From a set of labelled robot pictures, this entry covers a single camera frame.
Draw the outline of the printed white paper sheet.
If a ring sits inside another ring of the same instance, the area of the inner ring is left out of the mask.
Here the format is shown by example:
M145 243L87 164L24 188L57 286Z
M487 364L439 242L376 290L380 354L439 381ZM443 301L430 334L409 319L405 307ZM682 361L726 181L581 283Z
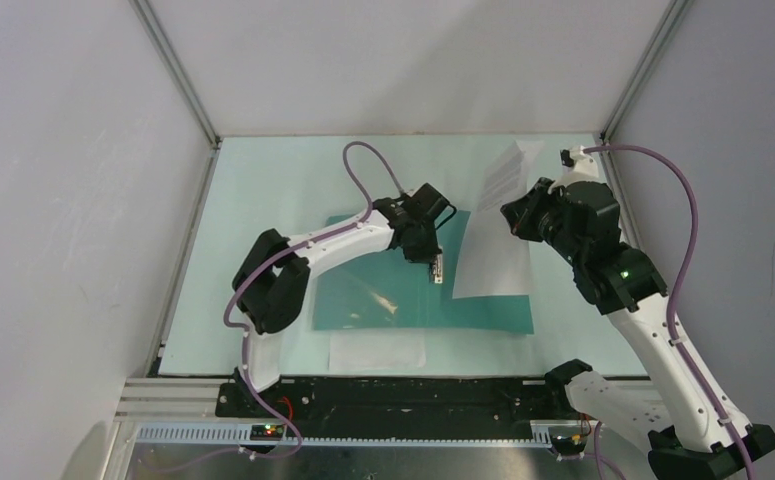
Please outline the printed white paper sheet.
M511 234L500 208L529 190L529 174L542 141L515 140L483 172L458 255L454 299L527 296L532 273L528 244Z

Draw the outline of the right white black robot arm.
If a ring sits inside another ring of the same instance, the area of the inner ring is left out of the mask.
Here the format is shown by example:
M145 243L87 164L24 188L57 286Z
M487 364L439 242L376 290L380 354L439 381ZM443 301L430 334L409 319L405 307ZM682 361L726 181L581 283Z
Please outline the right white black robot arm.
M651 406L581 360L548 372L548 411L585 413L643 452L658 479L726 479L775 450L775 431L755 424L719 389L649 257L621 239L620 205L597 181L540 178L501 206L512 235L551 246L573 269L585 301L634 350L663 402Z

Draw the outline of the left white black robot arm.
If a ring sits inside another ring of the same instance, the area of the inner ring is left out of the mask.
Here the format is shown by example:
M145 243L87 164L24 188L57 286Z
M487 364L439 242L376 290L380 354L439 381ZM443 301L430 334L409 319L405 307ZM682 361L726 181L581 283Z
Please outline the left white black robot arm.
M320 230L284 236L262 232L232 279L233 296L223 321L246 319L238 373L245 382L241 404L255 416L267 416L279 403L283 332L300 316L311 281L359 257L398 250L411 264L428 266L432 276L442 270L443 250L437 231L457 208L425 183L396 198L369 200L356 216Z

